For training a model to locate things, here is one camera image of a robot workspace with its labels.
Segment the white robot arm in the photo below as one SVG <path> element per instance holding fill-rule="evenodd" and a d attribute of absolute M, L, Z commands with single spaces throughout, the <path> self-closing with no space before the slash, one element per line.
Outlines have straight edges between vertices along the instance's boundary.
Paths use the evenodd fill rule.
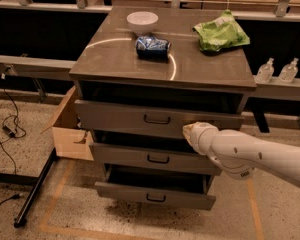
<path fill-rule="evenodd" d="M 204 122 L 183 127 L 189 145 L 236 180 L 255 168 L 300 188 L 300 147 L 258 139 L 236 130 L 219 130 Z"/>

